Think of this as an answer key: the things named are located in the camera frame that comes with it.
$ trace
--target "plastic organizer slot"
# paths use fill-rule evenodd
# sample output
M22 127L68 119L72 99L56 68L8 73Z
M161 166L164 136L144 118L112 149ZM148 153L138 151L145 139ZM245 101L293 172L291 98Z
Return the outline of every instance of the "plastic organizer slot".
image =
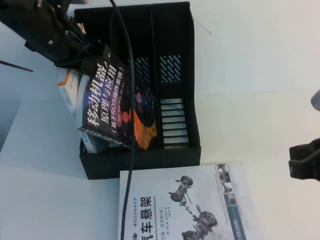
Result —
M189 139L182 99L162 99L160 102L164 148L188 144Z
M137 57L134 60L134 70L136 75L150 83L150 64L148 57Z
M181 82L181 56L169 55L160 57L161 82L163 84Z
M181 98L161 99L161 104L179 104L182 103Z

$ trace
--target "black cable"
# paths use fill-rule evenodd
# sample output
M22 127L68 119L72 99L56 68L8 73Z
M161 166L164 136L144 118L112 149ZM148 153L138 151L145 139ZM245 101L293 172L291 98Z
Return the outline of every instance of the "black cable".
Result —
M126 183L126 190L125 190L125 196L124 196L124 203L123 203L123 210L122 210L122 219L121 219L121 238L120 240L124 240L125 237L125 222L126 222L126 212L127 212L127 205L128 205L128 198L129 198L129 191L130 191L130 185L131 185L131 177L132 177L132 171L134 168L134 159L135 159L135 145L136 145L136 138L135 138L135 69L134 69L134 56L132 53L132 47L131 42L129 38L129 33L127 31L125 22L121 16L121 13L119 11L119 8L115 4L114 0L110 0L114 10L115 14L117 14L117 17L120 20L120 24L122 25L122 31L124 34L124 38L127 44L128 53L129 53L129 60L130 60L130 70L131 70L131 161L130 161L130 169L128 174L128 180Z
M56 6L55 4L51 4L50 0L48 0L47 4L48 4L47 12L49 13L51 20L52 20L52 23L53 23L53 26L54 26L55 30L57 31L57 33L60 35L61 39L63 41L65 41L67 44L69 44L70 46L72 46L78 50L81 50L81 51L87 50L90 43L83 36L83 33L81 32L80 28L78 28L78 26L74 26L69 21L67 21L63 17L63 14L61 13L61 9L58 6ZM65 24L66 29L69 30L69 32L72 33L81 43L78 43L78 42L70 39L69 37L67 37L66 33L62 30L62 28L59 25L57 15L58 15L59 20Z
M113 23L114 23L114 16L115 16L115 11L113 10L112 11L112 15L111 15L111 19L110 19L110 24L109 24L109 38L110 38L110 48L112 48L112 26L113 26Z

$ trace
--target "white wall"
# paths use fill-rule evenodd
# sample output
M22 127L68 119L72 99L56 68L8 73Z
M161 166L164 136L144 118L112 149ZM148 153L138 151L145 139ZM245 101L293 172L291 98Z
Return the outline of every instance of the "white wall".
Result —
M182 2L117 0L119 5ZM70 7L110 6L107 0ZM320 3L318 0L191 0L195 22L195 92L198 95L320 89ZM2 99L18 102L61 99L55 67L30 52L0 24ZM14 113L0 106L12 119ZM10 128L5 121L1 129Z

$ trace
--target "thin wire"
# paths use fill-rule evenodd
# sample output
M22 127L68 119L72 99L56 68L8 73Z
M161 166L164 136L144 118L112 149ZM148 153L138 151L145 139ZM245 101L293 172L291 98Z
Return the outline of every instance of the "thin wire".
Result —
M122 31L123 31L124 38L125 38L125 41L127 44L127 48L128 48L129 60L130 60L130 70L131 70L131 124L132 124L132 126L131 126L131 161L130 161L128 180L126 183L125 196L124 196L122 219L121 219L121 238L120 238L120 240L124 240L127 205L128 205L129 191L130 191L130 185L131 185L132 171L134 169L135 145L136 145L136 141L135 141L136 140L135 139L135 69L134 69L134 56L132 53L132 46L131 46L129 33L127 31L125 22L121 16L119 8L115 4L115 1L110 0L110 2L115 10L115 14L117 14L117 17L119 18L120 23L122 25Z

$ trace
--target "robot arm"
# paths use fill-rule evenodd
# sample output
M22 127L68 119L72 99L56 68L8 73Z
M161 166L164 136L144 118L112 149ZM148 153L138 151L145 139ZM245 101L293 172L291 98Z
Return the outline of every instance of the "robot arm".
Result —
M70 3L84 0L0 0L0 21L26 40L25 46L52 61L57 67L72 68L90 75L94 58L105 45L89 40L73 18Z

